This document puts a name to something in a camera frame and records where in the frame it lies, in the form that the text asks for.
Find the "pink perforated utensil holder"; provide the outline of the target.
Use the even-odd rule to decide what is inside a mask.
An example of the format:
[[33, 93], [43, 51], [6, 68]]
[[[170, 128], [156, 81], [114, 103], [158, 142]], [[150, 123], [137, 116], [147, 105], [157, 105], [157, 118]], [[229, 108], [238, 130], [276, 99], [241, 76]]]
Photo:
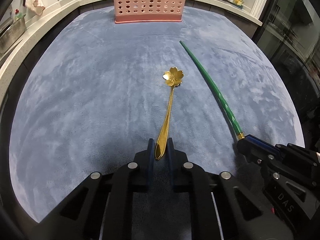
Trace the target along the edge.
[[113, 0], [116, 23], [180, 22], [185, 0]]

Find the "steel basin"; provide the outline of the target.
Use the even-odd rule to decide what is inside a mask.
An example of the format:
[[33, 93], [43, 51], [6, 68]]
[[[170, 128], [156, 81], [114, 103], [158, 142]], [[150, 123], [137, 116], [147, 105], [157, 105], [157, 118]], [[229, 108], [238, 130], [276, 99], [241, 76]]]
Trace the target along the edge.
[[14, 22], [8, 18], [1, 24], [0, 54], [3, 55], [26, 30], [24, 17]]

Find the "gold flower spoon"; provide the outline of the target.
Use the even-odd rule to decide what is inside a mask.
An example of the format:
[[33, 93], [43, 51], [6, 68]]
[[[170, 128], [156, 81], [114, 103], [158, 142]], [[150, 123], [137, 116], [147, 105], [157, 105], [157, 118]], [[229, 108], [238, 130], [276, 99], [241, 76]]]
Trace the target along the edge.
[[156, 147], [155, 147], [155, 159], [159, 161], [165, 154], [165, 149], [167, 146], [167, 139], [169, 136], [169, 126], [170, 126], [170, 117], [171, 109], [174, 99], [174, 89], [182, 83], [184, 77], [183, 71], [179, 70], [177, 67], [171, 67], [168, 71], [164, 72], [163, 79], [165, 84], [170, 87], [169, 101], [167, 112], [164, 118], [163, 125], [161, 127]]

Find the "green chopstick gold band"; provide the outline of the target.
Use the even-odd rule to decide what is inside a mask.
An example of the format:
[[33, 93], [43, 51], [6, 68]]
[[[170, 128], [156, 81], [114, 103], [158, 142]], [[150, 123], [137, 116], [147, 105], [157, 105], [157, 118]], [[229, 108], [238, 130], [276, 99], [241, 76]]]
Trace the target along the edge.
[[223, 97], [223, 94], [220, 92], [219, 88], [213, 81], [213, 79], [210, 77], [209, 73], [205, 70], [204, 66], [200, 63], [200, 61], [196, 58], [196, 56], [191, 52], [191, 50], [186, 46], [186, 44], [183, 41], [180, 41], [180, 44], [185, 49], [193, 63], [195, 63], [195, 66], [201, 73], [202, 77], [204, 78], [206, 84], [208, 85], [209, 89], [211, 90], [213, 96], [216, 97], [217, 101], [219, 102], [220, 106], [224, 110], [225, 114], [227, 115], [227, 119], [230, 122], [233, 131], [237, 137], [238, 140], [244, 139], [245, 135], [243, 133], [243, 130], [241, 129], [238, 121], [236, 120], [232, 110], [230, 109], [227, 101]]

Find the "blue grey table mat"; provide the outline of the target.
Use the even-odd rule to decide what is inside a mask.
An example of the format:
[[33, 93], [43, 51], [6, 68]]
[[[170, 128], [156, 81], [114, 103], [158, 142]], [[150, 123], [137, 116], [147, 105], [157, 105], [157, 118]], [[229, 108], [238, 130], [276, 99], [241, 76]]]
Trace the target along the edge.
[[304, 145], [291, 97], [258, 46], [222, 15], [185, 8], [179, 23], [116, 24], [114, 9], [85, 12], [41, 56], [17, 104], [10, 173], [18, 202], [43, 219], [91, 172], [109, 173], [157, 138], [170, 89], [170, 136], [206, 171], [239, 173], [230, 124], [191, 51], [210, 74], [245, 134], [272, 145]]

